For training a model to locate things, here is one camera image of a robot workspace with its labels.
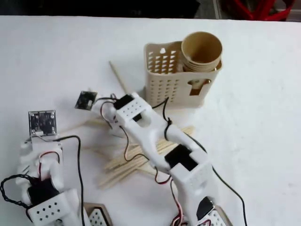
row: circuit board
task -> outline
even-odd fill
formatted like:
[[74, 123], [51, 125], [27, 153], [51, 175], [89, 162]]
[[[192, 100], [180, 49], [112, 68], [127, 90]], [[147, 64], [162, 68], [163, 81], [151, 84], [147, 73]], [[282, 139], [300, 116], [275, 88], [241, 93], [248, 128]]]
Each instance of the circuit board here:
[[97, 92], [81, 91], [75, 108], [90, 111], [96, 99]]
[[28, 119], [30, 137], [56, 135], [55, 110], [28, 112]]

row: bamboo skewer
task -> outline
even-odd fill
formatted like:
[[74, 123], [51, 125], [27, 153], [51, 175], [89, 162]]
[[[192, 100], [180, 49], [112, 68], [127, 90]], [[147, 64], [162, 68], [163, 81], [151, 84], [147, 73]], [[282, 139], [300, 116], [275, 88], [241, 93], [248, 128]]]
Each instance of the bamboo skewer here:
[[[182, 130], [185, 133], [191, 135], [193, 133], [194, 127], [190, 126]], [[157, 152], [158, 154], [166, 154], [173, 150], [176, 146], [177, 144], [162, 139], [157, 143]], [[134, 146], [131, 150], [128, 151], [127, 157], [132, 158], [139, 153], [143, 153], [141, 147]], [[107, 171], [107, 177], [105, 178], [105, 180], [101, 180], [99, 182], [99, 186], [102, 188], [109, 188], [137, 171], [154, 176], [156, 173], [155, 170], [149, 169], [147, 163], [148, 160], [143, 156], [137, 156], [131, 162], [127, 162], [124, 159], [124, 155], [121, 154], [119, 157], [114, 158], [105, 165], [104, 169]]]

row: basket hole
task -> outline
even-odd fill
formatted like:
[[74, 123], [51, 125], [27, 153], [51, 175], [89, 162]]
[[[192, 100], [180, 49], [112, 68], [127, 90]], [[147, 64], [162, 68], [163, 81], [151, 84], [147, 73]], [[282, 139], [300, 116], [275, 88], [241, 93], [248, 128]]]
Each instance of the basket hole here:
[[160, 49], [160, 53], [161, 53], [161, 54], [165, 54], [165, 53], [166, 53], [165, 48]]

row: paper cup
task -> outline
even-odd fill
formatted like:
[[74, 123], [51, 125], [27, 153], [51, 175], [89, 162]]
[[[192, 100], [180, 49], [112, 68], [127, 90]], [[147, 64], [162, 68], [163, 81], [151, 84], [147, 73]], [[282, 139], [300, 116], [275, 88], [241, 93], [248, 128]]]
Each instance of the paper cup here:
[[184, 68], [189, 71], [212, 71], [221, 60], [222, 44], [217, 37], [207, 32], [188, 35], [183, 40], [181, 49]]

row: beige perforated basket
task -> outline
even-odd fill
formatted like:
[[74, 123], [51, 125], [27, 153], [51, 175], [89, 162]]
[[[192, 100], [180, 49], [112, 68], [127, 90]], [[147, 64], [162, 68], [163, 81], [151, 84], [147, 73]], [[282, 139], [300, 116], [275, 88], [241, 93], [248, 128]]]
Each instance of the beige perforated basket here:
[[181, 41], [146, 44], [146, 99], [155, 106], [169, 97], [171, 107], [199, 107], [222, 68], [220, 61], [211, 72], [184, 72]]

